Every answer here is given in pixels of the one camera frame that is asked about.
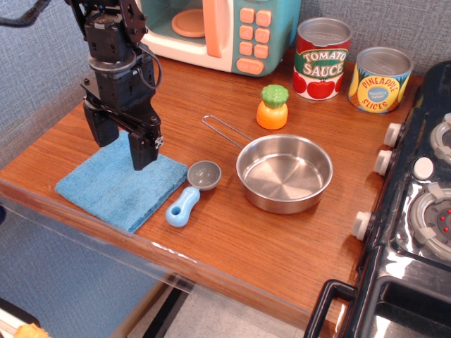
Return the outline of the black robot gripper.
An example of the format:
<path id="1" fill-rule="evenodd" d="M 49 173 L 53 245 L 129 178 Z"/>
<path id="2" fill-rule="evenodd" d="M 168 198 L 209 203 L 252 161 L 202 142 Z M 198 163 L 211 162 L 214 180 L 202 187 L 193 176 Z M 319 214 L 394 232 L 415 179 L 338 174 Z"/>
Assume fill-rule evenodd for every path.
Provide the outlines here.
<path id="1" fill-rule="evenodd" d="M 160 85 L 154 77 L 154 57 L 134 52 L 113 63 L 92 56 L 87 60 L 95 76 L 82 82 L 83 108 L 95 142 L 104 147 L 118 138 L 119 128 L 128 131 L 133 168 L 144 169 L 163 145 L 161 120 L 151 105 Z"/>

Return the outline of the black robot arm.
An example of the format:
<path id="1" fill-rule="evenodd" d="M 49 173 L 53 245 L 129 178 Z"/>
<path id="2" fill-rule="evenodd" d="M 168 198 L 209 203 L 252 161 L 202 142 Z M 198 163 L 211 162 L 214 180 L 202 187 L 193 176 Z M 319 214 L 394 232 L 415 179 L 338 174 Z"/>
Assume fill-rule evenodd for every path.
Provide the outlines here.
<path id="1" fill-rule="evenodd" d="M 89 47 L 94 77 L 81 85 L 84 112 L 100 147 L 128 133 L 132 163 L 142 170 L 163 144 L 161 120 L 152 97 L 161 84 L 161 63 L 147 45 L 146 15 L 135 1 L 69 1 Z"/>

